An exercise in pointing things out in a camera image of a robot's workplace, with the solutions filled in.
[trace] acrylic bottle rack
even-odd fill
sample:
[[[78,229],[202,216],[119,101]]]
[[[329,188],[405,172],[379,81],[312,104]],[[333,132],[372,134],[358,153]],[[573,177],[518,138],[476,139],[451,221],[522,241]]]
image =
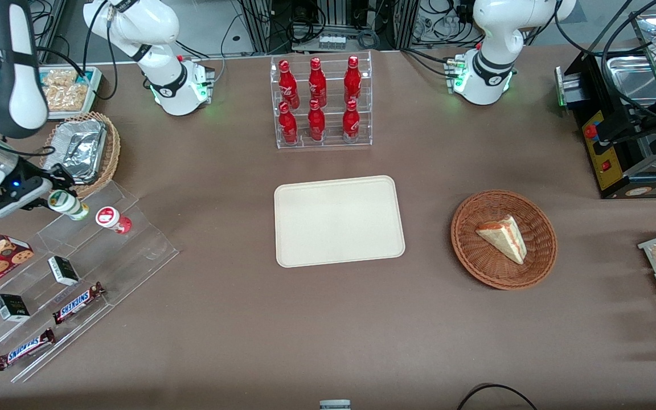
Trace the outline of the acrylic bottle rack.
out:
[[[0,280],[0,293],[19,295],[29,314],[25,322],[7,322],[0,316],[0,355],[38,337],[48,327],[57,343],[24,356],[0,372],[11,382],[26,381],[59,355],[70,343],[108,314],[132,291],[161,269],[179,252],[146,220],[136,207],[136,198],[115,182],[83,199],[91,215],[82,221],[60,216],[28,240],[35,252],[22,267]],[[94,214],[112,206],[133,221],[125,235],[101,228]],[[47,260],[52,255],[66,257],[80,277],[75,286],[55,282]],[[56,325],[52,313],[100,282],[106,293]]]
[[[343,98],[343,77],[348,68],[348,58],[356,55],[359,58],[359,72],[361,72],[361,96],[359,98],[357,112],[361,116],[359,122],[359,137],[356,142],[349,144],[343,140],[343,114],[346,111],[346,101]],[[308,88],[308,77],[310,77],[310,58],[313,55],[287,55],[283,57],[272,57],[270,61],[270,88],[273,94],[273,117],[275,117],[275,135],[278,148],[327,148],[327,147],[355,147],[367,146],[373,143],[372,124],[372,67],[370,52],[353,52],[353,54],[320,54],[321,67],[326,75],[328,86],[328,104],[323,107],[326,117],[326,135],[322,142],[315,142],[310,138],[308,127],[308,112],[310,111],[310,89]],[[278,104],[282,101],[280,93],[280,70],[278,62],[288,60],[290,71],[297,80],[297,93],[300,97],[300,107],[292,110],[297,120],[296,145],[287,145],[282,137],[282,131],[278,122],[280,112]]]

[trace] wicker basket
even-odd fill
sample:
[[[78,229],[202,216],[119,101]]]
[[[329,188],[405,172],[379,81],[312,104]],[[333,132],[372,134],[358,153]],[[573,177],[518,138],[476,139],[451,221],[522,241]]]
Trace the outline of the wicker basket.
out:
[[[477,235],[478,225],[512,215],[526,242],[523,265],[508,259]],[[554,267],[558,247],[548,217],[527,198],[507,190],[488,190],[464,200],[450,227],[452,246],[464,267],[487,285],[519,290],[537,285]]]
[[[76,115],[75,117],[70,117],[65,120],[68,121],[84,121],[84,120],[98,120],[102,121],[108,127],[108,133],[105,138],[105,147],[102,150],[102,159],[101,166],[99,170],[98,179],[89,185],[76,185],[75,191],[79,198],[84,198],[93,192],[98,192],[105,186],[115,174],[115,170],[118,166],[118,155],[120,155],[120,136],[118,135],[118,130],[115,129],[115,126],[105,115],[102,115],[99,112],[88,112],[86,114]],[[52,143],[52,138],[55,135],[57,127],[52,130],[50,137],[47,138],[46,145]],[[44,157],[39,160],[39,166],[44,166]]]

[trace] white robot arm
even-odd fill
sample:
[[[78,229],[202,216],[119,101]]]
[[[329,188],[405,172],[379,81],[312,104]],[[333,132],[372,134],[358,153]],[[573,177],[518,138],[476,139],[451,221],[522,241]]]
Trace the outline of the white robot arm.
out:
[[[167,113],[189,114],[210,101],[205,68],[180,60],[169,46],[179,36],[179,19],[171,7],[159,0],[94,0],[84,6],[83,17],[86,24],[93,22],[95,34],[109,38],[138,63]]]
[[[562,21],[576,0],[476,0],[474,21],[485,31],[479,50],[457,55],[459,78],[453,90],[467,101],[489,105],[507,90],[515,60],[523,49],[521,28],[543,26],[556,13]]]
[[[27,0],[0,0],[0,135],[26,138],[47,121]],[[0,142],[0,217],[26,207],[57,178]]]

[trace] red bottle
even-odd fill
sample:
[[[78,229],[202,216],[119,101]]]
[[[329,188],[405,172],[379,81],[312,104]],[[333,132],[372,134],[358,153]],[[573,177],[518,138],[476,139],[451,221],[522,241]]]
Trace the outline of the red bottle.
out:
[[[307,114],[307,121],[310,124],[310,138],[315,142],[323,141],[326,135],[326,116],[323,114],[317,99],[310,100],[310,112]]]
[[[343,114],[343,140],[346,143],[354,143],[359,138],[359,113],[356,111],[356,100],[346,104],[346,112]]]
[[[356,55],[348,57],[349,65],[348,70],[346,70],[346,77],[343,78],[343,86],[346,88],[345,93],[343,94],[343,99],[346,100],[346,104],[351,101],[351,99],[359,100],[361,96],[361,72],[359,72],[359,58]]]
[[[310,58],[310,98],[317,99],[320,106],[328,104],[328,87],[326,86],[326,75],[321,69],[321,60],[318,57]]]
[[[297,81],[290,72],[290,63],[287,60],[280,60],[280,93],[283,101],[290,104],[291,109],[297,109],[300,106],[300,97],[297,96]]]
[[[280,122],[280,128],[283,133],[283,138],[287,145],[296,145],[297,144],[297,122],[295,121],[294,115],[290,112],[290,106],[284,101],[280,101],[278,106],[280,109],[280,117],[278,122]]]

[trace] red switch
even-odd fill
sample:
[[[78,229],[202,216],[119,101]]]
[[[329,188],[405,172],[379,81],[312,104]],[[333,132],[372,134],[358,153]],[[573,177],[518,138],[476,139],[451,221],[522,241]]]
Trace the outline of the red switch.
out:
[[[584,137],[589,138],[594,138],[598,135],[598,132],[596,132],[596,125],[588,125],[586,128],[584,128]]]

